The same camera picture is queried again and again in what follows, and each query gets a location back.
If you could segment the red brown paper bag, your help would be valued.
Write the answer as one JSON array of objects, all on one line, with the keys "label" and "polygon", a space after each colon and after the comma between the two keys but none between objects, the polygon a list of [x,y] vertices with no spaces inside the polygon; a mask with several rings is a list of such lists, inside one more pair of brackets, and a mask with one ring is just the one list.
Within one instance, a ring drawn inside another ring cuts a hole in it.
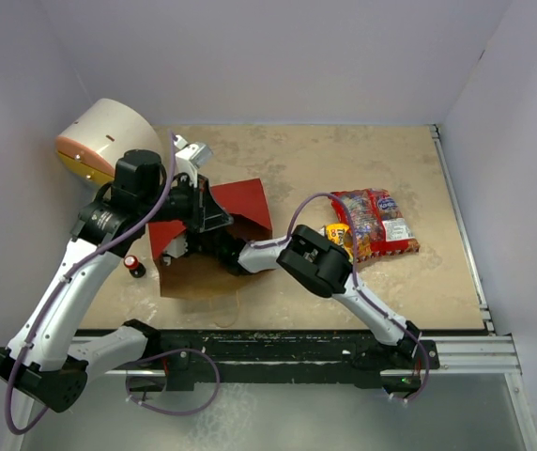
[{"label": "red brown paper bag", "polygon": [[187,303],[204,304],[215,326],[226,329],[238,321],[243,288],[254,277],[237,266],[237,255],[249,241],[272,237],[269,207],[260,179],[246,179],[211,188],[215,199],[234,218],[234,223],[210,232],[224,232],[225,259],[187,254],[170,266],[161,263],[161,251],[185,226],[179,221],[152,224],[149,229],[151,254],[159,272],[160,295]]}]

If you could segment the large red snack bag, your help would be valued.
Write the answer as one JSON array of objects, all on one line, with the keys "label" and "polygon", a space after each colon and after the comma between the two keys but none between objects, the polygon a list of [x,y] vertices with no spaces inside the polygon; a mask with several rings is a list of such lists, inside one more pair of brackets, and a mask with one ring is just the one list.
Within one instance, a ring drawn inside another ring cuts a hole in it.
[{"label": "large red snack bag", "polygon": [[388,190],[367,188],[331,194],[339,198],[331,201],[339,223],[349,226],[348,219],[352,220],[358,262],[420,251],[420,243]]}]

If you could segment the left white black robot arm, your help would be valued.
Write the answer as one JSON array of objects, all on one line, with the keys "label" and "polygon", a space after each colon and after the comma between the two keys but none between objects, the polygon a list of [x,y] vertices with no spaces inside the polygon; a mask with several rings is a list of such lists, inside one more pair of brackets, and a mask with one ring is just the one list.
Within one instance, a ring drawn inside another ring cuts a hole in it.
[{"label": "left white black robot arm", "polygon": [[114,179],[79,211],[62,262],[36,309],[0,347],[6,414],[11,413],[14,391],[64,412],[88,382],[106,371],[158,363],[164,353],[161,333],[136,319],[82,348],[72,339],[105,280],[146,225],[173,220],[195,233],[233,222],[215,201],[206,177],[166,169],[150,150],[127,151],[115,165]]}]

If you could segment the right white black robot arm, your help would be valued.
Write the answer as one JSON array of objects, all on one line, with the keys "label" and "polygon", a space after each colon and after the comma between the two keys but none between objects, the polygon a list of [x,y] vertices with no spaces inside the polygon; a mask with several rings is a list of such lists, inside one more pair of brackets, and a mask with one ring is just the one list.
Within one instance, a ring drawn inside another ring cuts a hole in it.
[{"label": "right white black robot arm", "polygon": [[366,325],[396,367],[428,370],[421,330],[383,302],[358,274],[354,257],[306,225],[279,239],[245,241],[220,228],[186,235],[190,251],[213,258],[229,274],[247,277],[281,269],[317,297],[333,299]]}]

